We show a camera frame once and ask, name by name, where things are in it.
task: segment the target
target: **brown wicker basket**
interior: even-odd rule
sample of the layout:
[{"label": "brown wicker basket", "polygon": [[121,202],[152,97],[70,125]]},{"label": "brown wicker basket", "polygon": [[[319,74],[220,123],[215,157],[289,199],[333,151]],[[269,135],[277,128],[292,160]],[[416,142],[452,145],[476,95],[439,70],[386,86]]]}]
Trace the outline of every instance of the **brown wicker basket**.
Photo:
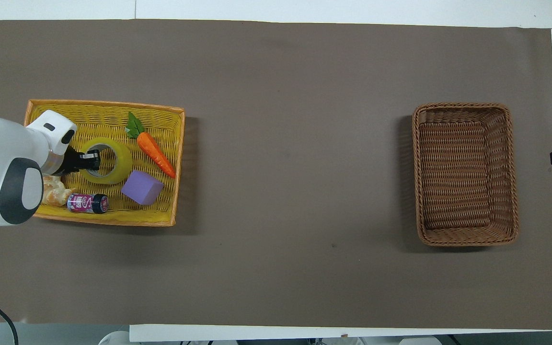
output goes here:
[{"label": "brown wicker basket", "polygon": [[416,224],[428,245],[498,245],[519,230],[510,112],[431,103],[412,118]]}]

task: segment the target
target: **yellow wicker basket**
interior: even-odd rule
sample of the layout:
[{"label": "yellow wicker basket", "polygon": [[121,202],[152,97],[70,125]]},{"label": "yellow wicker basket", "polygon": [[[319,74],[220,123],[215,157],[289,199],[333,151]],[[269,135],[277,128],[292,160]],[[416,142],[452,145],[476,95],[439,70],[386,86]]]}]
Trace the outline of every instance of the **yellow wicker basket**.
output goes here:
[{"label": "yellow wicker basket", "polygon": [[[56,220],[79,221],[109,225],[135,225],[145,227],[168,227],[175,224],[180,185],[180,164],[184,138],[184,109],[140,103],[76,100],[29,100],[24,125],[30,124],[46,110],[55,111],[72,120],[78,130],[70,145],[76,150],[96,137],[110,138],[129,148],[133,169],[153,175],[164,184],[163,190],[153,205],[138,205],[121,193],[125,181],[114,185],[93,184],[74,172],[61,180],[67,188],[76,188],[77,193],[105,194],[110,201],[105,214],[72,213],[65,207],[41,205],[35,217]],[[176,178],[165,175],[158,166],[138,148],[135,139],[125,134],[128,112],[142,121],[176,170]],[[111,170],[113,155],[103,155],[100,170]]]}]

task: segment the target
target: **white table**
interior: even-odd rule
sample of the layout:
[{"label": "white table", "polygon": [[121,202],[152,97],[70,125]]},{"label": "white table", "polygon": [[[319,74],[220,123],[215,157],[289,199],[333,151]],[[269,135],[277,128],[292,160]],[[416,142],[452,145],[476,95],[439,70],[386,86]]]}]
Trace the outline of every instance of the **white table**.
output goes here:
[{"label": "white table", "polygon": [[[204,19],[551,28],[552,0],[0,0],[0,20]],[[435,328],[131,325],[131,341],[520,332]]]}]

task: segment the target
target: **bread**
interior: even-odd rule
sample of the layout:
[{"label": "bread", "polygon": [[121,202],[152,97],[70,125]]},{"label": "bread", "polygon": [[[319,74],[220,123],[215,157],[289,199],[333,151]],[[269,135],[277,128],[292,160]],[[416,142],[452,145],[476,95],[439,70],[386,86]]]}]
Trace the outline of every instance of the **bread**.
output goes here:
[{"label": "bread", "polygon": [[69,196],[75,192],[75,188],[67,189],[61,182],[61,177],[44,175],[44,194],[42,204],[51,206],[63,206],[67,203]]}]

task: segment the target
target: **yellow tape roll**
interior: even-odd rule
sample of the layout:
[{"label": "yellow tape roll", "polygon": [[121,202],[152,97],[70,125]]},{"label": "yellow tape roll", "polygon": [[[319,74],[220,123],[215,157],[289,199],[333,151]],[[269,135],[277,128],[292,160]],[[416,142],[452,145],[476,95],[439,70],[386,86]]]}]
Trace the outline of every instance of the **yellow tape roll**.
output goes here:
[{"label": "yellow tape roll", "polygon": [[131,152],[128,148],[123,146],[120,142],[116,142],[109,138],[94,138],[86,142],[82,148],[82,152],[88,152],[89,150],[111,149],[114,151],[116,161],[114,162],[114,168],[109,174],[101,175],[98,171],[94,170],[81,170],[81,175],[89,182],[94,184],[107,184],[113,185],[129,177],[131,174],[131,165],[133,159],[131,158]]}]

